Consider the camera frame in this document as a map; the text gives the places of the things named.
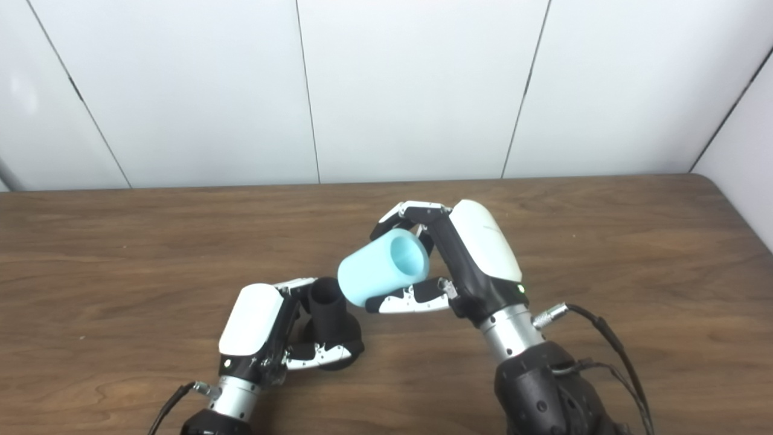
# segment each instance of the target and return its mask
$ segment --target white wall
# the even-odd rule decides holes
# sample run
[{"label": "white wall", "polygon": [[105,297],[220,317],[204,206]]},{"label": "white wall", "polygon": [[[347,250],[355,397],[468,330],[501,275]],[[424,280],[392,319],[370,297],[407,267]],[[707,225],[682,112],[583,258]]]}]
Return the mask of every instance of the white wall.
[{"label": "white wall", "polygon": [[773,60],[768,60],[694,172],[709,177],[773,251]]},{"label": "white wall", "polygon": [[0,2],[20,190],[686,172],[773,44],[767,0],[31,3],[87,106]]},{"label": "white wall", "polygon": [[20,190],[128,187],[25,0],[0,2],[0,172]]},{"label": "white wall", "polygon": [[300,0],[323,183],[498,178],[547,0]]},{"label": "white wall", "polygon": [[316,183],[290,0],[32,0],[134,187]]},{"label": "white wall", "polygon": [[552,2],[505,176],[684,173],[773,44],[773,2]]}]

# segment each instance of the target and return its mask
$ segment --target metal connector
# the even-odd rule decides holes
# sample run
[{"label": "metal connector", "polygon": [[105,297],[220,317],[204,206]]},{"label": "metal connector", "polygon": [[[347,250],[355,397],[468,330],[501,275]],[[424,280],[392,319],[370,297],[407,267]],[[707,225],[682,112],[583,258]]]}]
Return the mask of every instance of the metal connector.
[{"label": "metal connector", "polygon": [[569,308],[565,303],[559,303],[555,307],[549,308],[542,313],[537,314],[532,319],[532,325],[536,329],[542,329],[554,321],[565,316],[569,312]]},{"label": "metal connector", "polygon": [[218,400],[220,397],[220,389],[212,388],[212,386],[206,382],[196,381],[196,383],[193,384],[193,391],[209,397],[210,400]]}]

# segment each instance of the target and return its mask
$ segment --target black cable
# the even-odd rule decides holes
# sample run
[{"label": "black cable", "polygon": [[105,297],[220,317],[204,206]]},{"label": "black cable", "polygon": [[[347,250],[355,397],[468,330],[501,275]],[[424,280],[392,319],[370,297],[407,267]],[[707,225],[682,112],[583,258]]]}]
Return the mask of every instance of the black cable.
[{"label": "black cable", "polygon": [[169,411],[171,411],[172,408],[174,408],[175,405],[177,405],[177,402],[179,402],[184,395],[188,394],[188,392],[193,388],[195,384],[196,384],[195,382],[189,382],[177,388],[177,391],[175,391],[175,393],[172,394],[172,397],[170,397],[169,400],[167,400],[166,403],[164,403],[164,406],[161,407],[161,410],[158,411],[158,415],[155,417],[155,421],[150,426],[148,435],[155,435],[155,431],[158,430],[158,427],[161,425],[161,420],[163,420],[164,417],[166,417],[166,414],[169,414]]},{"label": "black cable", "polygon": [[590,358],[583,359],[577,362],[576,365],[572,366],[571,368],[567,370],[559,370],[554,371],[553,373],[555,375],[567,375],[571,372],[581,372],[583,370],[586,370],[588,368],[606,368],[609,370],[609,372],[614,376],[624,387],[628,390],[628,393],[633,397],[634,402],[636,402],[636,407],[638,407],[638,413],[642,417],[642,424],[644,425],[644,431],[647,435],[655,435],[655,427],[652,424],[652,417],[649,415],[649,412],[646,410],[644,406],[644,402],[642,401],[641,397],[639,397],[638,393],[634,390],[634,388],[631,386],[631,384],[628,382],[628,380],[625,378],[625,376],[622,375],[622,373],[618,370],[617,367],[611,364],[605,364],[603,362],[596,362],[593,361]]},{"label": "black cable", "polygon": [[649,416],[649,404],[647,403],[647,396],[644,393],[644,387],[642,387],[642,382],[638,379],[638,375],[636,374],[636,369],[633,367],[633,363],[631,362],[631,359],[628,357],[628,354],[625,352],[625,348],[623,347],[623,343],[620,341],[617,335],[615,335],[615,332],[612,330],[612,328],[609,327],[607,324],[607,321],[604,320],[603,317],[598,317],[591,313],[588,310],[585,310],[583,307],[579,307],[577,305],[572,305],[571,303],[567,304],[567,308],[571,311],[574,311],[577,314],[580,314],[582,317],[585,317],[586,319],[590,320],[593,326],[598,330],[598,332],[601,333],[604,338],[609,342],[609,344],[612,346],[612,348],[615,350],[615,352],[620,355],[620,359],[623,361],[623,365],[625,366],[625,370],[628,372],[628,376],[631,378],[631,383],[633,384],[633,388],[636,391],[636,394],[638,397],[642,400],[642,404],[644,405],[644,409],[647,412],[647,415]]}]

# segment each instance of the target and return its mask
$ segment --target wooden table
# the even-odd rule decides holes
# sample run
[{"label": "wooden table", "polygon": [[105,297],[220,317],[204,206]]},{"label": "wooden table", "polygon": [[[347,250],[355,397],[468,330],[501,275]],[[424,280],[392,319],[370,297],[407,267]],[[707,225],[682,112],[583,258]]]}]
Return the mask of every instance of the wooden table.
[{"label": "wooden table", "polygon": [[[659,433],[771,432],[773,257],[710,181],[679,175],[0,194],[0,433],[145,433],[178,385],[216,381],[242,286],[335,274],[398,201],[462,198],[494,214],[534,312],[608,319]],[[261,433],[504,433],[466,320],[352,312],[366,353],[290,373],[261,397]],[[620,365],[581,318],[547,335]],[[587,376],[643,433],[625,390]],[[159,433],[205,405],[187,396]]]}]

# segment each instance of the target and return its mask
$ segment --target robotic hand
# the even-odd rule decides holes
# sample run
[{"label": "robotic hand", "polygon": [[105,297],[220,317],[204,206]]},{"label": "robotic hand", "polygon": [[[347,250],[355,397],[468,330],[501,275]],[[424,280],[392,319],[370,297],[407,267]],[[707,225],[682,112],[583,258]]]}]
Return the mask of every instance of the robotic hand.
[{"label": "robotic hand", "polygon": [[635,388],[626,384],[652,433],[644,392],[622,344],[600,317],[573,305],[560,304],[533,317],[521,284],[522,274],[493,216],[481,204],[462,200],[442,204],[406,201],[379,219],[370,235],[376,240],[394,228],[418,225],[417,237],[430,254],[437,247],[451,280],[434,278],[371,297],[371,313],[405,313],[450,307],[469,319],[489,344],[499,366],[494,390],[514,435],[623,435],[625,424],[613,422],[593,386],[580,371],[610,365],[575,361],[561,346],[547,341],[541,329],[569,310],[590,319],[623,357]]},{"label": "robotic hand", "polygon": [[[300,307],[312,319],[303,330],[303,342],[289,344]],[[252,434],[250,417],[261,390],[280,385],[290,370],[348,367],[365,350],[359,324],[346,312],[346,299],[333,278],[244,287],[219,347],[219,385],[191,382],[180,387],[162,408],[150,435],[190,389],[209,397],[209,406],[185,422],[181,435]]]}]

